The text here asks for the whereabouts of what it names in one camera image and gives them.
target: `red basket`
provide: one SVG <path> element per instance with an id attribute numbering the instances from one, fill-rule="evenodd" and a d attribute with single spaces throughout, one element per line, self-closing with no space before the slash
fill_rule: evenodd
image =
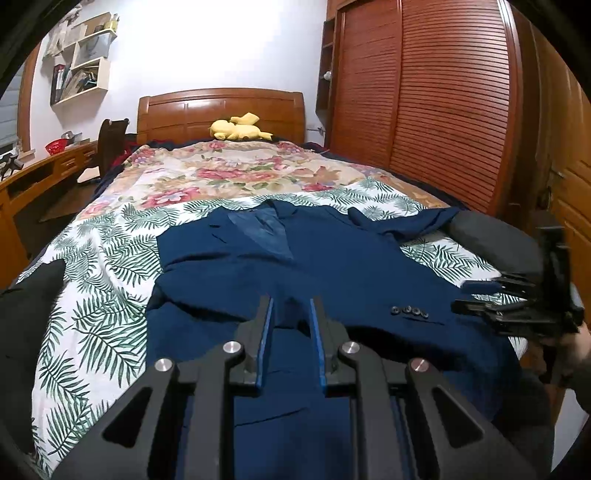
<path id="1" fill-rule="evenodd" d="M 66 145 L 68 144 L 67 138 L 60 138 L 59 140 L 54 140 L 51 143 L 48 143 L 45 146 L 47 153 L 50 155 L 55 155 L 56 153 L 61 153 L 66 149 Z"/>

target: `white wall shelf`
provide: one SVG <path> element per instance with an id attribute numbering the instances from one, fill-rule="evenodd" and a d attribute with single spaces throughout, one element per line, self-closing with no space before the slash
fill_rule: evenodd
<path id="1" fill-rule="evenodd" d="M 74 95 L 70 95 L 67 98 L 63 98 L 59 102 L 54 103 L 53 107 L 63 105 L 64 103 L 69 103 L 71 100 L 79 98 L 82 95 L 87 95 L 88 93 L 106 92 L 109 90 L 109 73 L 111 70 L 111 63 L 109 62 L 109 60 L 107 60 L 104 57 L 100 57 L 99 59 L 92 60 L 86 63 L 89 65 L 79 65 L 79 68 L 98 68 L 98 73 L 96 75 L 96 86 L 89 88 L 88 90 L 82 90 L 81 92 L 75 93 Z"/>
<path id="2" fill-rule="evenodd" d="M 80 98 L 81 96 L 86 96 L 92 92 L 106 92 L 109 90 L 111 63 L 107 59 L 107 56 L 109 54 L 111 42 L 117 38 L 117 33 L 112 28 L 103 28 L 97 32 L 94 32 L 94 30 L 101 28 L 102 26 L 108 27 L 112 25 L 111 18 L 111 13 L 106 12 L 71 27 L 68 37 L 70 43 L 62 49 L 61 59 L 56 59 L 56 64 L 63 63 L 70 66 L 71 73 L 68 74 L 69 79 L 80 72 L 80 70 L 96 72 L 96 86 L 89 88 L 88 90 L 77 92 L 67 98 L 61 98 L 60 101 L 54 103 L 52 107 L 63 105 L 64 103 L 70 103 L 72 100 Z M 89 46 L 88 42 L 93 40 L 98 41 L 99 37 L 101 37 L 101 43 L 99 44 L 101 47 L 97 48 L 96 43 L 91 43 Z"/>

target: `pillow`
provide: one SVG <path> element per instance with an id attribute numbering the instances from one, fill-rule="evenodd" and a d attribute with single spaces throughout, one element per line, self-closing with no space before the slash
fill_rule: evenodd
<path id="1" fill-rule="evenodd" d="M 542 274 L 543 261 L 538 242 L 502 220 L 463 210 L 443 230 L 499 271 Z"/>
<path id="2" fill-rule="evenodd" d="M 0 421 L 25 453 L 34 448 L 31 392 L 37 357 L 65 269 L 61 259 L 41 265 L 0 293 Z"/>

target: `metal screw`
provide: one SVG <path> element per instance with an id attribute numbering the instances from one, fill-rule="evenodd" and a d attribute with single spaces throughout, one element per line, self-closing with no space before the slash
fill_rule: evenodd
<path id="1" fill-rule="evenodd" d="M 236 340 L 230 340 L 229 342 L 223 344 L 223 351 L 226 353 L 239 352 L 240 348 L 242 348 L 242 345 L 240 344 L 240 342 L 237 342 Z"/>
<path id="2" fill-rule="evenodd" d="M 160 358 L 156 360 L 154 368 L 159 372 L 167 372 L 173 367 L 173 361 L 170 358 Z"/>
<path id="3" fill-rule="evenodd" d="M 349 355 L 352 353 L 359 352 L 359 344 L 357 342 L 345 342 L 343 346 L 341 346 L 343 352 L 348 353 Z"/>
<path id="4" fill-rule="evenodd" d="M 426 372 L 429 368 L 429 362 L 427 362 L 424 358 L 413 358 L 410 361 L 410 368 L 412 368 L 415 372 Z"/>

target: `wooden headboard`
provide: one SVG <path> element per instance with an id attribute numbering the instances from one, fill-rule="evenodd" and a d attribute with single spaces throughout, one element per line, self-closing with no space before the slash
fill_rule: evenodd
<path id="1" fill-rule="evenodd" d="M 210 138 L 215 120 L 230 120 L 252 112 L 260 117 L 261 131 L 303 143 L 304 96 L 259 88 L 211 88 L 165 93 L 139 99 L 138 143 L 173 140 L 184 143 Z"/>

